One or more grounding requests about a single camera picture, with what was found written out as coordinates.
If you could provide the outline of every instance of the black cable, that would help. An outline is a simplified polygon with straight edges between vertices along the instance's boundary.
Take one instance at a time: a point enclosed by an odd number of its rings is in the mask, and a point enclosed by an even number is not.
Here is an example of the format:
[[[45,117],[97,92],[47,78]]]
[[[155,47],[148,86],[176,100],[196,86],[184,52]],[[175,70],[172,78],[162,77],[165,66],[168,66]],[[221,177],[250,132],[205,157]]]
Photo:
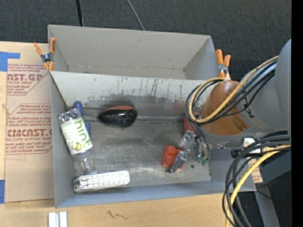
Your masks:
[[[215,81],[209,82],[208,85],[205,85],[205,87],[203,88],[203,90],[201,91],[201,93],[200,93],[199,96],[201,96],[202,93],[203,93],[208,87],[210,87],[211,85],[213,85],[213,84],[215,84],[215,83],[217,83],[217,82],[219,82],[219,81],[220,81],[220,80],[215,80]],[[189,95],[187,96],[187,98],[186,98],[186,100],[185,100],[185,105],[184,105],[184,107],[185,107],[185,116],[187,117],[187,119],[188,119],[190,125],[193,127],[193,129],[194,129],[196,135],[197,135],[198,137],[201,137],[201,138],[204,140],[204,142],[205,142],[205,144],[206,144],[206,147],[207,147],[207,151],[208,151],[208,156],[207,156],[207,158],[209,159],[209,158],[210,158],[210,146],[209,146],[209,144],[208,144],[208,142],[207,142],[207,140],[206,140],[206,138],[205,138],[205,136],[204,136],[204,134],[203,134],[203,132],[202,132],[202,129],[200,128],[200,126],[197,125],[197,123],[194,122],[194,121],[189,117],[188,112],[187,112],[188,101],[189,101],[190,97],[192,96],[192,94],[198,89],[199,86],[200,86],[200,85],[196,86],[196,87],[189,93]]]
[[[235,166],[234,169],[233,169],[233,175],[235,175],[236,172],[237,172],[237,168],[236,168],[236,166]],[[237,185],[237,181],[236,181],[235,178],[234,178],[232,184],[233,184],[233,188],[235,188],[236,185]],[[241,202],[240,202],[240,199],[239,199],[238,195],[237,195],[236,198],[235,198],[235,203],[236,203],[236,206],[237,206],[237,208],[238,208],[238,210],[239,210],[239,212],[240,212],[240,214],[241,214],[241,216],[242,216],[242,218],[243,218],[245,224],[246,224],[248,227],[252,227],[251,224],[250,224],[250,222],[249,222],[249,220],[248,220],[248,218],[247,218],[247,216],[246,216],[246,214],[245,214],[245,212],[244,212],[244,210],[243,210],[243,207],[242,207],[242,204],[241,204]]]
[[[244,106],[243,109],[241,109],[240,111],[237,111],[237,112],[234,112],[234,113],[228,113],[230,112],[231,109],[233,109],[235,106],[237,106],[243,99],[246,99],[246,96],[253,90],[255,89],[254,87],[257,86],[254,85],[253,88],[250,88],[250,90],[245,93],[240,99],[237,100],[236,103],[234,103],[233,105],[231,105],[229,107],[229,109],[226,109],[226,111],[224,111],[224,113],[220,114],[219,116],[215,116],[214,118],[210,119],[209,121],[207,122],[204,122],[204,123],[201,123],[201,125],[203,124],[207,124],[207,123],[210,123],[210,122],[214,122],[214,121],[217,121],[218,119],[221,119],[221,118],[224,118],[224,117],[227,117],[227,116],[231,116],[231,115],[235,115],[235,114],[238,114],[238,113],[241,113],[243,111],[245,111],[247,108],[249,108],[250,104],[252,103],[253,99],[256,97],[256,95],[258,94],[258,92],[266,85],[266,83],[274,76],[275,74],[274,73],[271,73],[271,74],[268,74],[268,78],[263,81],[262,85],[255,91],[255,93],[253,94],[253,96],[251,97],[250,101],[247,102]]]
[[[242,166],[239,168],[239,170],[235,174],[233,174],[233,178],[229,181],[230,176],[231,176],[231,172],[234,170],[234,168],[237,168],[237,166],[239,164],[239,161],[242,159],[242,157],[244,155],[246,155],[247,153],[253,151],[253,150],[256,150],[258,148],[264,148],[264,147],[270,147],[270,146],[276,146],[276,145],[283,145],[283,144],[290,144],[290,143],[291,143],[291,136],[290,135],[278,135],[278,136],[263,138],[263,139],[257,140],[254,143],[250,144],[233,161],[233,163],[231,164],[231,166],[230,166],[230,168],[228,169],[228,172],[227,172],[226,181],[225,181],[226,188],[225,188],[224,195],[223,195],[223,211],[224,211],[227,219],[230,221],[230,223],[233,226],[234,226],[234,224],[232,223],[232,220],[227,215],[227,212],[226,212],[226,209],[225,209],[225,204],[224,204],[224,199],[226,198],[227,203],[229,205],[229,208],[230,208],[231,212],[233,213],[233,215],[235,215],[235,220],[239,220],[237,218],[236,213],[234,212],[232,204],[231,204],[229,187],[233,183],[233,181],[236,179],[236,177],[238,176],[238,174],[241,172],[241,170],[243,169],[243,167],[248,163],[248,161],[246,161],[244,164],[242,164]]]
[[[255,96],[257,95],[257,93],[265,86],[265,84],[274,76],[275,72],[274,71],[270,71],[267,75],[265,75],[264,77],[262,77],[257,83],[255,83],[249,90],[245,90],[246,87],[244,87],[242,90],[240,90],[238,92],[238,96],[242,94],[242,96],[240,98],[237,98],[237,96],[235,98],[233,98],[222,110],[221,112],[219,112],[217,115],[219,116],[215,116],[213,117],[212,119],[208,120],[207,122],[204,122],[204,123],[201,123],[202,124],[207,124],[207,123],[210,123],[210,122],[214,122],[220,118],[223,118],[223,117],[227,117],[227,116],[230,116],[230,115],[234,115],[234,114],[238,114],[238,113],[241,113],[243,112],[244,110],[246,110],[250,104],[252,103],[253,99],[255,98]],[[231,111],[231,109],[233,109],[234,107],[236,107],[243,99],[246,98],[246,96],[252,91],[254,90],[260,83],[261,86],[256,90],[256,92],[254,93],[254,95],[252,96],[251,100],[249,103],[246,103],[246,106],[240,110],[240,111],[237,111],[237,112],[234,112],[234,113],[228,113]]]
[[[242,159],[242,157],[244,155],[246,155],[247,153],[256,150],[258,148],[264,148],[267,146],[272,146],[272,145],[276,145],[277,142],[279,142],[279,144],[285,144],[285,143],[289,143],[290,140],[287,141],[281,141],[281,140],[285,140],[285,139],[289,139],[290,136],[289,135],[282,135],[282,136],[274,136],[274,137],[268,137],[268,138],[263,138],[260,139],[258,141],[255,141],[254,143],[250,144],[243,152],[241,152],[239,154],[239,156],[233,161],[233,163],[231,164],[228,172],[227,172],[227,176],[226,176],[226,189],[225,189],[225,196],[226,199],[229,203],[229,207],[232,209],[232,205],[230,202],[230,196],[229,196],[229,187],[232,184],[233,180],[237,177],[237,175],[240,173],[240,171],[243,169],[243,167],[245,166],[245,164],[243,164],[239,170],[233,175],[233,178],[228,182],[228,180],[230,179],[230,175],[232,170],[234,169],[234,167],[237,168],[237,165],[239,163],[239,161]]]
[[[244,110],[246,110],[249,105],[251,104],[252,100],[255,98],[255,96],[257,95],[257,93],[264,87],[264,85],[273,77],[274,73],[275,73],[275,68],[273,68],[270,72],[268,72],[265,76],[263,76],[261,79],[259,79],[257,82],[255,82],[266,70],[268,70],[268,68],[270,68],[272,65],[274,65],[276,63],[276,61],[268,64],[267,66],[263,67],[262,69],[260,69],[258,72],[256,72],[255,77],[248,81],[241,90],[239,90],[237,92],[237,94],[235,95],[235,97],[227,103],[227,105],[224,106],[224,108],[217,114],[219,116],[215,116],[212,119],[204,122],[204,123],[199,123],[199,125],[203,125],[203,124],[207,124],[210,122],[214,122],[220,118],[226,117],[226,116],[230,116],[230,115],[234,115],[234,114],[238,114]],[[246,104],[246,107],[244,109],[242,109],[241,111],[235,112],[235,113],[231,113],[228,114],[228,112],[230,112],[231,109],[233,109],[236,105],[238,105],[243,99],[246,98],[246,96],[253,90],[255,89],[260,83],[262,83],[262,81],[265,80],[265,82],[263,82],[263,84],[259,87],[259,89],[257,89],[257,91],[255,92],[255,94],[253,95],[252,99],[250,100],[250,102],[248,104]],[[246,90],[252,83],[255,83],[248,91]]]
[[[76,0],[76,5],[77,5],[79,23],[80,23],[80,26],[83,27],[83,19],[82,19],[81,7],[80,7],[80,0]]]
[[[139,22],[139,24],[140,24],[140,26],[141,26],[141,29],[142,29],[142,30],[145,30],[144,27],[143,27],[143,24],[142,24],[141,20],[139,19],[139,16],[137,15],[136,11],[134,10],[134,7],[132,6],[130,0],[126,0],[126,1],[128,2],[129,6],[131,7],[131,9],[132,9],[134,15],[136,16],[136,18],[137,18],[137,20],[138,20],[138,22]]]
[[[239,169],[237,170],[237,172],[235,173],[235,177],[238,176],[238,174],[243,170],[243,168],[246,166],[246,164],[247,164],[250,160],[251,160],[251,158],[250,158],[250,159],[247,159],[247,160],[240,166],[240,168],[239,168]],[[226,218],[229,220],[229,222],[232,224],[232,226],[235,227],[235,224],[232,222],[231,218],[230,218],[230,217],[228,216],[228,214],[227,214],[227,211],[226,211],[226,208],[225,208],[225,203],[224,203],[224,200],[225,200],[226,195],[229,194],[229,193],[227,193],[227,189],[228,189],[228,188],[230,187],[230,185],[232,184],[232,181],[233,181],[233,179],[232,179],[229,183],[227,183],[227,184],[226,184],[226,182],[225,182],[225,191],[224,191],[224,193],[223,193],[222,207],[223,207],[223,212],[224,212]],[[236,217],[236,214],[233,212],[233,208],[230,208],[230,210],[231,210],[232,214],[235,216],[235,220],[236,220],[237,217]]]

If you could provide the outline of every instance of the plastic bottle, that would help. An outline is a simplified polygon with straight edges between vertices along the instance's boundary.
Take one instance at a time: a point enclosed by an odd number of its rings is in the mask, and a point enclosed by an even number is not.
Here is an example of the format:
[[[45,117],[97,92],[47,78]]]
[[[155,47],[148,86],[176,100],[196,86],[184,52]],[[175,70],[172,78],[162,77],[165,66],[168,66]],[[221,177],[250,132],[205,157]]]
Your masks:
[[[58,120],[73,159],[79,162],[85,175],[97,174],[91,159],[94,146],[79,110],[73,108],[68,112],[63,112]]]

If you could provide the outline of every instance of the cardboard sheet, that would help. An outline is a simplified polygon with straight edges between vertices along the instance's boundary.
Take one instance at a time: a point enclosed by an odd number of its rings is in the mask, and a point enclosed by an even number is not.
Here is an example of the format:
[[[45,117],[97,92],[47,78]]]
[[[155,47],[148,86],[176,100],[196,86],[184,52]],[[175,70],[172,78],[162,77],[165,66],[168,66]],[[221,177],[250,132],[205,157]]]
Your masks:
[[[48,53],[48,44],[39,44]],[[8,59],[6,74],[5,202],[53,198],[53,152],[48,71],[33,43],[0,42]]]

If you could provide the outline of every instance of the gray bin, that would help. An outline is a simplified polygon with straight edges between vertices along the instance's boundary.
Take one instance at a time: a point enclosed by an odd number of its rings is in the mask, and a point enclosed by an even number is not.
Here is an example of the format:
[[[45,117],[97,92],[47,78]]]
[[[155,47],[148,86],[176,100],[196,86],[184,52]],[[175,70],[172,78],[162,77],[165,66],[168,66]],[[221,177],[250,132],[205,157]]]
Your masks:
[[[56,208],[224,191],[230,149],[212,149],[206,166],[189,159],[175,174],[161,165],[164,147],[176,146],[184,134],[188,94],[217,76],[210,36],[53,25],[48,33],[49,40],[56,39],[50,73]],[[128,170],[127,187],[74,192],[72,182],[81,171],[69,154],[57,118],[75,101],[82,102],[84,120],[91,123],[96,169],[99,173]],[[102,110],[117,105],[136,108],[138,117],[132,126],[118,129],[97,121]],[[252,189],[248,179],[242,191]]]

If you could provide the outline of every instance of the yellow cable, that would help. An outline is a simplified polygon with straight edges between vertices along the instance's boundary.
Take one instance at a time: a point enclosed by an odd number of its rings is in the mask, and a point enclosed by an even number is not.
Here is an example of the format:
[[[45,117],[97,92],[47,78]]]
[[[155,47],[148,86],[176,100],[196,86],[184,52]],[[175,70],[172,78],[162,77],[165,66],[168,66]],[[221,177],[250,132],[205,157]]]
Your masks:
[[[192,105],[194,103],[194,100],[197,96],[197,94],[199,93],[199,91],[201,90],[201,88],[203,88],[207,83],[211,82],[211,81],[214,81],[214,80],[218,80],[218,79],[221,79],[221,80],[224,80],[223,78],[213,78],[213,79],[209,79],[208,81],[206,81],[205,83],[203,83],[201,86],[199,86],[196,91],[193,93],[193,96],[189,102],[189,109],[188,109],[188,112],[189,112],[189,116],[190,118],[195,121],[196,123],[204,123],[210,119],[212,119],[214,116],[216,116],[218,114],[218,112],[223,108],[225,107],[225,105],[227,103],[229,103],[229,101],[235,96],[235,94],[239,91],[239,89],[243,86],[243,84],[245,82],[248,81],[249,78],[251,78],[258,70],[260,70],[261,68],[265,67],[266,65],[270,64],[271,62],[273,61],[276,61],[277,58],[279,56],[275,56],[271,59],[269,59],[268,61],[262,63],[261,65],[259,65],[258,67],[256,67],[254,70],[252,70],[241,82],[240,84],[232,91],[232,93],[223,101],[223,103],[221,103],[221,105],[215,110],[213,111],[209,116],[205,117],[204,119],[196,119],[196,117],[194,116],[193,114],[193,110],[192,110]]]
[[[268,152],[265,155],[261,156],[246,172],[245,174],[242,176],[242,178],[239,180],[238,184],[236,185],[236,187],[234,188],[234,190],[232,191],[232,195],[231,195],[231,203],[233,204],[236,195],[239,192],[239,189],[242,187],[242,185],[244,184],[244,182],[246,181],[246,179],[248,178],[248,176],[252,173],[252,171],[258,167],[263,161],[265,161],[266,159],[270,158],[272,155],[280,152],[281,149],[285,148],[285,147],[289,147],[291,145],[281,145],[279,147],[276,147],[275,151],[272,152]],[[227,216],[230,216],[230,209],[227,210]],[[230,223],[228,221],[228,219],[226,219],[226,226],[229,227]]]

